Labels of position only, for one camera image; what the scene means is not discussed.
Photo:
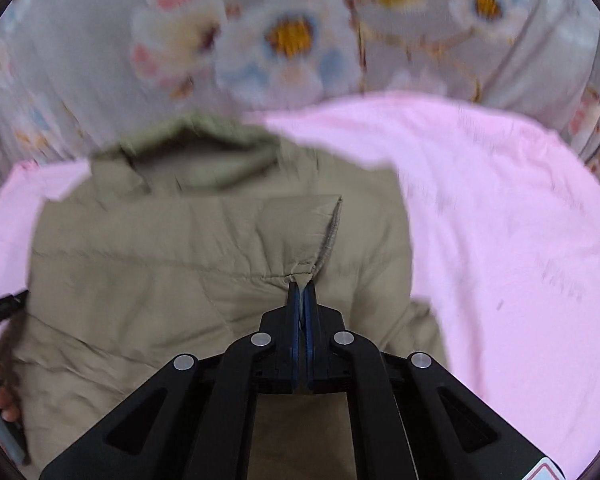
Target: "orange flower center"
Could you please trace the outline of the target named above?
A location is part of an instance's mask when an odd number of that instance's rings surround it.
[[[276,54],[293,59],[307,54],[314,46],[314,28],[304,16],[282,18],[269,29],[265,39]]]
[[[502,17],[502,7],[498,0],[475,0],[475,12],[488,22]]]

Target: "floral fabric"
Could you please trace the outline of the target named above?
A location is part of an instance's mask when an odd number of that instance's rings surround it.
[[[0,180],[184,109],[403,89],[513,110],[600,173],[591,0],[14,0],[0,20]]]

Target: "pink fabric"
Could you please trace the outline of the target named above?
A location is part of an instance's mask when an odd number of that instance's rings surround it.
[[[451,371],[576,479],[600,450],[600,184],[536,123],[415,94],[252,116],[364,166],[408,203],[413,295]],[[0,296],[24,287],[45,198],[84,162],[20,166],[0,194]]]

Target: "metal screw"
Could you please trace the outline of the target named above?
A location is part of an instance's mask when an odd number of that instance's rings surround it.
[[[190,355],[179,355],[173,360],[173,367],[176,370],[180,370],[181,372],[184,370],[189,370],[196,363],[196,360]]]
[[[351,332],[336,332],[333,335],[333,340],[339,345],[350,345],[354,339]]]
[[[251,336],[251,342],[256,346],[266,346],[271,343],[271,336],[266,332],[258,332]]]
[[[411,356],[411,363],[416,368],[429,368],[431,366],[431,357],[419,352]]]

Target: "olive green jacket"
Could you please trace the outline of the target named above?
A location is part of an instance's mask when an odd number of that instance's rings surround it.
[[[223,352],[315,278],[318,300],[382,350],[444,362],[410,301],[407,215],[392,171],[365,171],[262,128],[193,115],[92,160],[47,203],[13,350],[30,478],[181,352]],[[340,396],[263,397],[250,478],[354,478]]]

